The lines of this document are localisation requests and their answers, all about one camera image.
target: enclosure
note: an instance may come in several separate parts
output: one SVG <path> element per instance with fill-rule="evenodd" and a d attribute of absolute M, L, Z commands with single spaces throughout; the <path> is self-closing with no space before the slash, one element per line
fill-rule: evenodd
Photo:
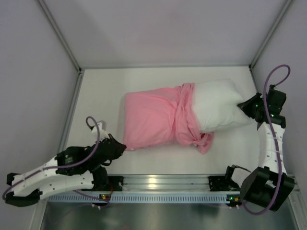
<path fill-rule="evenodd" d="M 257 123 L 216 131 L 209 151 L 168 144 L 126 151 L 106 167 L 123 192 L 98 210 L 67 192 L 17 208 L 1 203 L 2 229 L 306 229 L 307 3 L 303 0 L 5 0 L 1 5 L 1 172 L 30 171 L 95 140 L 87 116 L 122 142 L 129 92 L 231 79 L 248 100 L 280 64 L 291 75 L 283 159 L 295 188 L 277 212 L 228 209 L 209 176 L 253 171 Z M 274 73 L 278 82 L 285 70 Z M 251 205 L 253 210 L 260 207 Z"/>

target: white floor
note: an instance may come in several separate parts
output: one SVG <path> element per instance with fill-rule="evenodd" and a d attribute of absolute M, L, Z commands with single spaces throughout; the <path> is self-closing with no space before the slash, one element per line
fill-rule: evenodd
<path fill-rule="evenodd" d="M 83 77 L 67 147 L 94 144 L 95 137 L 85 124 L 89 115 L 105 120 L 107 131 L 121 142 L 123 98 L 127 92 L 226 78 L 232 79 L 246 100 L 255 94 L 248 67 L 88 69 Z M 106 169 L 108 174 L 216 174 L 225 173 L 227 166 L 232 164 L 254 170 L 258 155 L 259 138 L 254 123 L 215 132 L 213 145 L 205 155 L 194 146 L 152 147 L 125 152 Z"/>

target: white pillow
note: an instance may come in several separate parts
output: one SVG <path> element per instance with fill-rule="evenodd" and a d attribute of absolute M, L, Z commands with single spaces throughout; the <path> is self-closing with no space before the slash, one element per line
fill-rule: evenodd
<path fill-rule="evenodd" d="M 230 79 L 195 84 L 192 109 L 201 133 L 250 124 L 253 120 L 237 107 L 244 101 Z"/>

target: purple tube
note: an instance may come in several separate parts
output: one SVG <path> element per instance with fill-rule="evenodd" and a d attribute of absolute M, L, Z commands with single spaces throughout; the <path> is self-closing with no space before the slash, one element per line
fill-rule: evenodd
<path fill-rule="evenodd" d="M 95 146 L 94 146 L 92 152 L 91 152 L 86 158 L 84 158 L 82 161 L 79 161 L 79 162 L 77 162 L 77 163 L 70 164 L 70 165 L 63 165 L 63 166 L 49 166 L 49 167 L 43 168 L 43 171 L 44 171 L 44 170 L 48 170 L 48 169 L 68 169 L 68 168 L 76 167 L 76 166 L 78 166 L 78 165 L 80 165 L 80 164 L 83 164 L 84 162 L 86 162 L 88 159 L 90 159 L 90 158 L 94 155 L 94 153 L 96 152 L 96 150 L 97 150 L 97 148 L 98 148 L 98 144 L 99 144 L 99 140 L 100 140 L 100 132 L 99 132 L 99 127 L 98 127 L 98 124 L 97 124 L 96 120 L 95 120 L 92 116 L 88 116 L 88 117 L 86 118 L 86 120 L 85 120 L 85 122 L 86 122 L 86 124 L 87 124 L 88 126 L 89 126 L 88 119 L 91 119 L 91 120 L 94 122 L 94 124 L 95 124 L 95 126 L 96 126 L 96 128 L 97 128 L 97 141 L 96 141 L 96 143 L 95 143 Z M 12 190 L 14 187 L 16 187 L 17 185 L 19 185 L 19 184 L 22 183 L 23 181 L 25 181 L 25 180 L 31 178 L 32 176 L 38 174 L 39 172 L 41 172 L 41 170 L 35 171 L 34 173 L 32 173 L 32 174 L 28 175 L 27 177 L 25 177 L 24 180 L 20 180 L 20 181 L 16 182 L 15 184 L 13 184 L 12 186 L 10 186 L 10 187 L 9 187 L 8 189 L 6 189 L 6 190 L 4 191 L 4 193 L 2 194 L 2 199 L 5 200 L 6 194 L 7 194 L 10 190 Z"/>
<path fill-rule="evenodd" d="M 280 158 L 280 154 L 279 154 L 279 146 L 278 146 L 278 141 L 277 141 L 277 138 L 276 138 L 276 134 L 275 134 L 275 130 L 273 128 L 273 125 L 272 125 L 272 122 L 271 122 L 271 117 L 270 117 L 270 113 L 269 113 L 269 109 L 268 109 L 268 104 L 267 104 L 267 96 L 266 96 L 266 90 L 267 90 L 267 86 L 268 86 L 268 83 L 269 83 L 269 79 L 271 77 L 271 75 L 279 68 L 281 67 L 287 67 L 288 68 L 288 73 L 287 73 L 287 76 L 282 80 L 280 81 L 279 83 L 277 83 L 276 85 L 279 85 L 281 83 L 283 83 L 290 75 L 290 72 L 291 72 L 291 69 L 290 69 L 290 66 L 286 65 L 286 64 L 283 64 L 283 65 L 279 65 L 277 66 L 276 68 L 274 68 L 268 75 L 265 83 L 264 83 L 264 87 L 263 87 L 263 102 L 264 102 L 264 109 L 265 109 L 265 114 L 268 118 L 268 122 L 269 122 L 269 125 L 270 125 L 270 128 L 271 128 L 271 131 L 272 131 L 272 134 L 273 134 L 273 137 L 274 137 L 274 142 L 275 142 L 275 148 L 276 148 L 276 156 L 277 156 L 277 162 L 278 162 L 278 178 L 277 178 L 277 185 L 276 185 L 276 188 L 275 188 L 275 192 L 274 192 L 274 195 L 272 197 L 272 200 L 270 201 L 269 205 L 263 209 L 262 211 L 260 212 L 253 212 L 253 211 L 250 211 L 244 202 L 242 202 L 242 205 L 243 207 L 245 208 L 245 210 L 252 214 L 252 215 L 262 215 L 264 213 L 266 213 L 268 210 L 270 210 L 270 208 L 274 205 L 275 203 L 275 200 L 278 196 L 278 192 L 279 192 L 279 189 L 280 189 L 280 184 L 281 184 L 281 181 L 282 181 L 282 174 L 283 174 L 283 171 L 282 171 L 282 161 L 281 161 L 281 158 Z"/>

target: cable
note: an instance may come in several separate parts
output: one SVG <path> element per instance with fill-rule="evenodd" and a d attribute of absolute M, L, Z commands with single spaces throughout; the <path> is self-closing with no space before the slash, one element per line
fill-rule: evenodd
<path fill-rule="evenodd" d="M 109 198 L 109 199 L 100 199 L 100 198 L 98 198 L 98 197 L 95 197 L 95 196 L 92 196 L 92 195 L 88 195 L 88 194 L 82 193 L 82 192 L 80 192 L 80 191 L 78 191 L 78 190 L 74 190 L 74 192 L 77 193 L 77 194 L 79 194 L 79 195 L 82 195 L 82 196 L 85 196 L 85 197 L 87 197 L 87 198 L 90 198 L 90 199 L 105 201 L 105 202 L 108 202 L 108 203 L 109 203 L 109 201 L 110 201 L 110 199 L 111 199 L 111 196 L 112 196 L 112 194 L 113 194 L 113 185 L 112 185 L 112 183 L 109 183 L 109 185 L 111 185 L 111 193 L 110 193 L 110 198 Z"/>
<path fill-rule="evenodd" d="M 28 175 L 27 177 L 25 177 L 24 180 L 20 180 L 20 181 L 16 182 L 15 184 L 13 184 L 12 186 L 10 186 L 8 189 L 6 189 L 6 190 L 4 191 L 4 193 L 2 194 L 2 199 L 5 200 L 6 194 L 7 194 L 10 190 L 12 190 L 14 187 L 16 187 L 17 185 L 19 185 L 19 184 L 22 183 L 23 181 L 25 181 L 25 180 L 31 178 L 32 176 L 38 174 L 39 172 L 42 172 L 42 171 L 48 170 L 48 169 L 68 169 L 68 168 L 76 167 L 76 166 L 78 166 L 78 165 L 80 165 L 80 164 L 83 164 L 83 163 L 86 162 L 88 159 L 90 159 L 90 158 L 94 155 L 94 153 L 96 152 L 96 150 L 97 150 L 97 148 L 98 148 L 98 144 L 99 144 L 99 140 L 100 140 L 100 132 L 99 132 L 99 126 L 98 126 L 96 120 L 95 120 L 92 116 L 88 116 L 88 117 L 86 118 L 86 120 L 85 120 L 85 122 L 86 122 L 86 124 L 87 124 L 88 126 L 89 126 L 89 124 L 88 124 L 88 119 L 91 119 L 91 120 L 94 122 L 94 124 L 95 124 L 95 126 L 96 126 L 96 128 L 97 128 L 97 141 L 96 141 L 96 143 L 95 143 L 95 146 L 94 146 L 92 152 L 91 152 L 86 158 L 84 158 L 82 161 L 79 161 L 79 162 L 77 162 L 77 163 L 70 164 L 70 165 L 49 166 L 49 167 L 43 168 L 42 170 L 37 170 L 37 171 L 35 171 L 34 173 L 32 173 L 32 174 Z"/>
<path fill-rule="evenodd" d="M 273 127 L 273 124 L 272 124 L 272 121 L 271 121 L 271 117 L 270 117 L 270 113 L 269 113 L 269 109 L 268 109 L 268 104 L 267 104 L 267 96 L 266 96 L 266 90 L 267 90 L 267 86 L 268 86 L 268 83 L 269 83 L 269 79 L 271 77 L 271 75 L 279 68 L 281 67 L 287 67 L 288 68 L 288 74 L 287 76 L 282 80 L 280 81 L 279 83 L 275 84 L 276 85 L 279 85 L 281 83 L 283 83 L 290 75 L 290 72 L 291 72 L 291 69 L 290 69 L 290 66 L 286 65 L 286 64 L 283 64 L 283 65 L 279 65 L 277 66 L 276 68 L 274 68 L 268 75 L 265 83 L 264 83 L 264 87 L 263 87 L 263 102 L 264 102 L 264 109 L 265 109 L 265 114 L 267 116 L 267 119 L 268 119 L 268 122 L 269 122 L 269 125 L 270 125 L 270 128 L 271 128 L 271 131 L 272 131 L 272 134 L 273 134 L 273 137 L 274 137 L 274 143 L 275 143 L 275 148 L 276 148 L 276 157 L 277 157 L 277 162 L 278 162 L 278 179 L 277 179 L 277 185 L 276 185 L 276 188 L 275 188 L 275 192 L 274 192 L 274 195 L 272 197 L 272 200 L 270 201 L 269 205 L 263 209 L 262 211 L 260 212 L 253 212 L 253 211 L 250 211 L 244 202 L 242 202 L 242 205 L 243 207 L 245 208 L 245 210 L 252 214 L 252 215 L 262 215 L 264 213 L 266 213 L 268 210 L 270 210 L 270 208 L 274 205 L 275 201 L 276 201 L 276 198 L 278 196 L 278 192 L 279 192 L 279 189 L 280 189 L 280 184 L 281 184 L 281 181 L 282 181 L 282 174 L 283 174 L 283 170 L 282 170 L 282 161 L 281 161 L 281 158 L 280 158 L 280 154 L 279 154 L 279 146 L 278 146 L 278 140 L 276 138 L 276 134 L 275 134 L 275 130 L 274 130 L 274 127 Z"/>

